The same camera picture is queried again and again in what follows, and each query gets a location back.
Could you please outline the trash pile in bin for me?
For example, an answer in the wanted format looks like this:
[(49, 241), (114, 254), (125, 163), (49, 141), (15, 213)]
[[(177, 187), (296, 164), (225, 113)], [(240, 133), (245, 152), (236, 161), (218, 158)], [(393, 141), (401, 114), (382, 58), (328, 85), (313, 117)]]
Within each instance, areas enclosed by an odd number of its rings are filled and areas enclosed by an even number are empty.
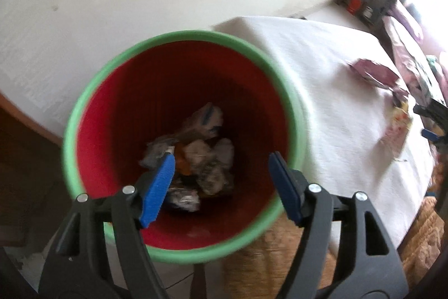
[(139, 164), (154, 169), (166, 152), (175, 156), (175, 174), (165, 198), (170, 207), (197, 212), (202, 203), (233, 189), (235, 148), (223, 132), (219, 107), (208, 103), (190, 116), (178, 133), (147, 144)]

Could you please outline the bed with checkered quilt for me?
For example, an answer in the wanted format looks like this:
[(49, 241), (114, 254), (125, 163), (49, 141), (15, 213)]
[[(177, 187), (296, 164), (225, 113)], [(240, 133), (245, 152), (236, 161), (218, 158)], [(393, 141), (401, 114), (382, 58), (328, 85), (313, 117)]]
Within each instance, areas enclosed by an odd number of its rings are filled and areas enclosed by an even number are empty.
[(424, 53), (423, 30), (401, 1), (395, 1), (383, 22), (393, 62), (416, 102), (427, 105), (434, 99), (447, 105), (447, 54)]

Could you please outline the pink white crumpled wrapper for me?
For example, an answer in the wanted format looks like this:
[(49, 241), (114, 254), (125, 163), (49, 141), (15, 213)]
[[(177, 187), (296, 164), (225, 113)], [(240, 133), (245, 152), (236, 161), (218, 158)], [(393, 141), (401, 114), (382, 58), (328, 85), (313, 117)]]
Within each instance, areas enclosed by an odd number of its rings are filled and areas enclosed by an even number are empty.
[(392, 111), (386, 126), (381, 143), (390, 151), (395, 160), (400, 160), (406, 138), (412, 125), (412, 117), (409, 114), (408, 93), (402, 89), (391, 89)]

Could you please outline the maroon snack bag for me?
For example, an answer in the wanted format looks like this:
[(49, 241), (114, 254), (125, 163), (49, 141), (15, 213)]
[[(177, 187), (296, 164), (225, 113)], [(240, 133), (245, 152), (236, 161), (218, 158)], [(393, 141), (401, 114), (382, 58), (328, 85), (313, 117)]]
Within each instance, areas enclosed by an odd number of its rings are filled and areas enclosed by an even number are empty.
[(387, 66), (368, 59), (358, 59), (349, 69), (369, 84), (381, 89), (398, 87), (399, 76)]

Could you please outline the white fluffy table cloth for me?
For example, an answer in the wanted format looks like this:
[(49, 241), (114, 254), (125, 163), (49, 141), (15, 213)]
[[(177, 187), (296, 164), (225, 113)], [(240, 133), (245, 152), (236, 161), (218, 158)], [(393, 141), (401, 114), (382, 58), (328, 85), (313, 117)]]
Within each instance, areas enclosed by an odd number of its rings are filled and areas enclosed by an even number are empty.
[(331, 194), (368, 195), (395, 245), (407, 234), (433, 171), (434, 159), (412, 125), (399, 156), (382, 142), (392, 112), (389, 91), (350, 70), (358, 59), (393, 66), (370, 33), (312, 20), (236, 17), (216, 26), (261, 49), (294, 86), (307, 120), (302, 166), (310, 182)]

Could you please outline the red bin green rim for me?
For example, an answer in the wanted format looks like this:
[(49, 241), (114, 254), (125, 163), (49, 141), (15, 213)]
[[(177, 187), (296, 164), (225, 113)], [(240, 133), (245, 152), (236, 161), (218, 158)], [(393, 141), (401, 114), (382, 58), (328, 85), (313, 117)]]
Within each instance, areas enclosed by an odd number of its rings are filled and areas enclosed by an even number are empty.
[(65, 131), (65, 183), (72, 196), (110, 196), (134, 184), (160, 149), (173, 149), (173, 184), (195, 191), (200, 205), (166, 203), (141, 235), (155, 261), (207, 262), (278, 219), (268, 157), (279, 151), (301, 167), (305, 127), (299, 95), (271, 52), (224, 33), (166, 33), (88, 83)]

